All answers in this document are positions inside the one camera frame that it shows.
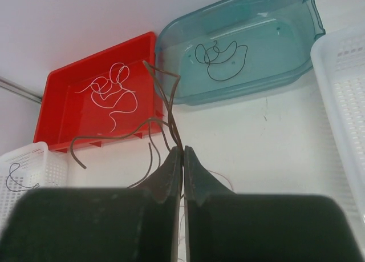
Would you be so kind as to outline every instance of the red plastic tray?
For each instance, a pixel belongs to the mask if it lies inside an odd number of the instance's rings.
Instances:
[[[76,136],[122,136],[152,116],[162,118],[162,100],[155,93],[153,80],[142,63],[145,60],[155,64],[155,43],[155,34],[146,33],[51,72],[44,91],[34,142],[44,141],[52,151],[67,152]],[[113,114],[116,128],[110,132],[114,123],[109,113],[132,111],[135,108],[134,97],[126,94],[115,108],[105,109],[93,103],[90,88],[79,94],[77,92],[98,76],[108,78],[110,67],[116,62],[129,67],[130,75],[123,87],[135,91],[138,108],[130,114]],[[107,99],[106,106],[113,106],[117,98]],[[151,133],[160,131],[156,123],[151,123]],[[135,136],[142,138],[147,134],[148,125],[145,124]],[[100,147],[110,141],[113,140],[82,139],[75,143],[75,148],[90,144]]]

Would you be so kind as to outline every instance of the teal plastic tray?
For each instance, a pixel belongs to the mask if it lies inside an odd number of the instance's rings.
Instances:
[[[175,104],[203,104],[296,81],[324,34],[314,0],[223,0],[166,26],[156,64],[181,75]],[[174,80],[156,75],[169,95]]]

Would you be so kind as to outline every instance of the white mesh basket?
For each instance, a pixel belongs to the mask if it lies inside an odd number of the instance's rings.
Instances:
[[[16,182],[9,177],[10,171],[14,171],[11,177]],[[2,155],[0,157],[0,231],[15,202],[27,190],[38,185],[39,187],[61,187],[66,183],[67,162],[50,152],[45,142],[33,143]]]
[[[318,39],[311,58],[347,180],[365,221],[365,21]]]

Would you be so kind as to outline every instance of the metal rod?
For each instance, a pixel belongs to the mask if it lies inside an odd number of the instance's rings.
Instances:
[[[38,96],[36,93],[24,88],[23,86],[17,85],[13,82],[6,80],[0,76],[0,88],[22,96],[23,98],[29,99],[31,101],[41,104],[42,97]]]

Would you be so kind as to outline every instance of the wire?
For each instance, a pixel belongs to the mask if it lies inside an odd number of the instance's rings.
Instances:
[[[160,156],[160,153],[156,147],[156,145],[154,144],[152,138],[151,138],[151,128],[150,128],[150,123],[151,122],[156,122],[159,127],[161,128],[161,132],[163,134],[163,138],[164,138],[164,142],[165,142],[165,145],[167,147],[167,150],[168,151],[171,151],[169,145],[168,145],[168,142],[167,142],[167,139],[166,139],[166,136],[164,134],[164,131],[163,131],[163,128],[162,128],[162,125],[166,125],[168,126],[169,128],[169,131],[170,131],[170,134],[171,134],[171,137],[173,138],[174,142],[177,144],[178,148],[179,148],[179,151],[180,151],[180,155],[181,155],[181,159],[182,159],[182,162],[183,162],[183,158],[184,158],[184,149],[183,149],[183,144],[181,142],[181,138],[180,138],[180,135],[179,135],[179,131],[177,130],[177,126],[176,126],[176,122],[175,122],[175,119],[173,117],[173,113],[172,113],[172,106],[173,106],[173,99],[175,97],[175,92],[176,92],[176,89],[177,89],[177,85],[180,81],[180,78],[181,76],[177,75],[177,74],[174,74],[174,73],[171,73],[171,72],[167,72],[167,71],[164,71],[164,70],[161,70],[153,65],[150,65],[149,63],[147,63],[146,61],[143,61],[143,64],[145,65],[145,67],[147,68],[148,72],[150,73],[155,85],[157,86],[157,88],[159,89],[160,93],[163,95],[162,99],[163,99],[163,102],[166,106],[166,109],[167,109],[167,112],[168,112],[168,122],[165,122],[163,120],[160,120],[160,119],[157,119],[157,118],[149,118],[145,121],[143,121],[136,129],[134,129],[132,132],[130,132],[129,134],[126,134],[124,136],[117,136],[117,137],[108,137],[108,136],[77,136],[75,137],[72,141],[71,141],[71,144],[70,144],[70,153],[71,153],[71,156],[74,158],[74,160],[77,162],[77,164],[79,164],[82,168],[86,169],[86,166],[77,158],[77,156],[75,155],[74,153],[74,144],[77,140],[79,139],[112,139],[112,140],[120,140],[120,139],[125,139],[133,134],[135,134],[139,129],[142,128],[143,125],[145,125],[146,123],[148,123],[149,127],[148,127],[148,135],[149,135],[149,139],[150,139],[150,143],[148,145],[149,147],[149,150],[150,150],[150,157],[151,157],[151,160],[150,160],[150,164],[149,164],[149,168],[148,168],[148,171],[147,173],[144,175],[144,177],[142,179],[140,179],[138,182],[136,183],[133,183],[132,185],[130,185],[128,188],[132,188],[132,187],[135,187],[136,185],[142,183],[149,175],[150,171],[151,171],[151,168],[152,168],[152,162],[153,162],[153,155],[152,155],[152,148],[151,148],[151,144],[152,146],[154,147],[154,149],[156,150],[157,152],[157,155],[159,157],[159,166],[161,164],[161,156]],[[175,83],[172,87],[172,91],[171,91],[171,97],[170,97],[170,100],[168,101],[167,100],[167,97],[165,95],[165,93],[163,92],[163,89],[162,89],[162,86],[160,84],[160,82],[158,81],[158,79],[155,77],[154,73],[153,73],[153,70],[156,70],[156,71],[159,71],[159,72],[162,72],[162,73],[165,73],[167,75],[170,75],[170,76],[173,76],[176,78],[175,80]]]
[[[112,70],[113,70],[113,67],[116,66],[116,65],[122,65],[121,68],[119,68],[119,71],[118,71],[118,75],[116,76],[116,82],[113,81],[112,79]],[[120,74],[123,72],[123,70],[127,70],[128,74],[124,77],[124,79],[122,81],[120,81]],[[115,114],[115,113],[121,113],[121,114],[131,114],[133,112],[135,112],[138,108],[138,100],[137,100],[137,97],[135,95],[135,91],[131,91],[129,89],[126,89],[123,87],[123,82],[126,81],[128,78],[129,78],[129,75],[130,75],[130,70],[129,70],[129,67],[127,65],[125,65],[124,63],[121,63],[121,62],[116,62],[114,63],[110,69],[109,69],[109,78],[106,78],[104,76],[99,76],[97,78],[95,78],[86,88],[84,88],[82,91],[79,91],[79,92],[76,92],[76,94],[80,94],[84,91],[86,91],[88,88],[91,88],[92,89],[92,93],[91,93],[91,100],[93,101],[93,103],[95,105],[97,105],[98,107],[100,108],[104,108],[104,109],[113,109],[117,104],[118,102],[121,100],[121,98],[125,95],[125,94],[132,94],[134,99],[135,99],[135,102],[136,102],[136,107],[132,110],[132,111],[113,111],[113,112],[110,112],[109,113],[109,117],[113,120],[113,123],[114,123],[114,126],[113,126],[113,129],[110,131],[110,132],[113,132],[115,129],[116,129],[116,120],[115,118],[112,117],[112,114]],[[106,82],[105,84],[100,87],[99,83],[96,82],[97,80],[99,79],[105,79]],[[105,91],[105,92],[102,92],[102,89],[108,85],[110,83],[110,88]],[[97,87],[99,88],[98,90],[94,89],[94,85],[97,85]],[[105,98],[103,97],[103,95],[109,93],[112,88],[113,88],[113,85],[119,85],[119,90],[115,91],[115,92],[112,92],[110,94],[108,94]],[[111,95],[114,95],[114,94],[117,94],[121,91],[125,91],[124,93],[122,93],[119,98],[116,100],[116,102],[114,103],[113,106],[102,106],[100,105],[98,102],[95,101],[95,98],[94,98],[94,94],[98,94],[100,95],[100,98],[102,99],[102,101],[106,101]]]
[[[214,62],[219,56],[220,56],[220,54],[222,54],[222,53],[224,53],[224,52],[226,52],[227,50],[228,50],[228,48],[230,48],[231,47],[231,45],[232,44],[234,44],[235,45],[235,48],[234,48],[234,51],[233,51],[233,54],[229,57],[229,58],[227,58],[225,61],[221,61],[221,62]],[[211,79],[213,79],[214,81],[220,81],[220,82],[223,82],[223,81],[227,81],[227,80],[229,80],[229,79],[232,79],[232,78],[234,78],[236,75],[238,75],[243,69],[244,69],[244,67],[245,67],[245,64],[246,64],[246,57],[247,57],[247,51],[248,51],[248,46],[247,45],[237,45],[237,41],[232,41],[229,45],[228,45],[228,47],[226,48],[226,49],[224,49],[223,51],[221,51],[219,48],[218,48],[218,41],[214,41],[214,45],[213,46],[211,46],[211,47],[209,47],[208,49],[206,49],[205,48],[205,46],[202,44],[202,43],[200,43],[200,44],[198,44],[196,47],[195,47],[195,58],[196,58],[196,60],[199,62],[199,63],[202,63],[202,64],[206,64],[206,65],[208,65],[207,66],[207,68],[206,68],[206,72],[207,72],[207,74],[208,74],[208,76],[211,78]],[[199,47],[202,47],[203,48],[203,50],[204,50],[204,60],[203,61],[201,61],[201,60],[199,60],[198,59],[198,56],[197,56],[197,53],[196,53],[196,51],[197,51],[197,49],[199,48]],[[234,75],[232,75],[232,76],[230,76],[229,78],[225,78],[225,79],[216,79],[216,78],[213,78],[212,77],[212,75],[210,74],[210,71],[209,71],[209,68],[211,67],[211,65],[219,65],[219,64],[223,64],[223,63],[225,63],[225,62],[227,62],[227,61],[229,61],[235,54],[236,54],[236,52],[237,52],[237,49],[238,48],[240,48],[240,47],[244,47],[244,48],[246,48],[246,50],[245,50],[245,56],[244,56],[244,62],[243,62],[243,64],[242,64],[242,67],[240,68],[240,70],[237,72],[237,73],[235,73]],[[213,50],[217,55],[216,55],[216,57],[215,58],[213,58],[213,59],[210,59],[210,57],[209,57],[209,51],[210,50]]]
[[[15,166],[15,165],[17,165],[17,167],[14,169],[14,170],[11,170],[11,168],[13,167],[13,166]],[[7,178],[6,178],[6,180],[5,180],[5,186],[6,186],[6,188],[9,190],[9,191],[11,191],[11,192],[25,192],[25,191],[29,191],[29,190],[33,190],[33,189],[36,189],[36,188],[38,188],[39,187],[39,183],[36,183],[36,184],[34,184],[32,187],[28,187],[28,186],[24,186],[23,184],[20,184],[20,183],[18,183],[11,175],[16,171],[16,170],[18,170],[19,168],[21,167],[21,165],[19,164],[19,163],[13,163],[13,164],[11,164],[10,165],[10,167],[9,167],[9,175],[7,176]],[[9,180],[9,178],[10,179],[12,179],[12,181],[15,183],[15,184],[17,184],[18,186],[21,186],[21,187],[23,187],[23,188],[25,188],[25,190],[24,189],[21,189],[21,190],[13,190],[13,189],[11,189],[11,188],[9,188],[9,185],[7,184],[7,182],[8,182],[8,180]]]
[[[211,172],[212,174],[219,175],[222,178],[224,178],[225,180],[227,180],[229,185],[230,185],[230,189],[234,192],[233,183],[228,178],[226,178],[224,175],[220,174],[219,172],[213,172],[213,171],[209,171],[209,170],[208,170],[208,172]]]
[[[180,220],[180,228],[179,228],[179,243],[177,244],[177,246],[180,246],[180,243],[181,243],[181,226],[182,226],[182,223],[183,223],[183,219],[185,217],[185,213],[182,214],[182,217],[181,217],[181,220]]]
[[[137,186],[138,184],[142,183],[148,177],[148,175],[151,171],[151,168],[152,168],[152,163],[153,163],[152,149],[151,149],[150,143],[148,143],[148,148],[149,148],[149,155],[150,155],[148,171],[146,172],[146,174],[143,176],[142,179],[138,180],[136,183],[129,185],[127,188],[133,188],[133,187]]]

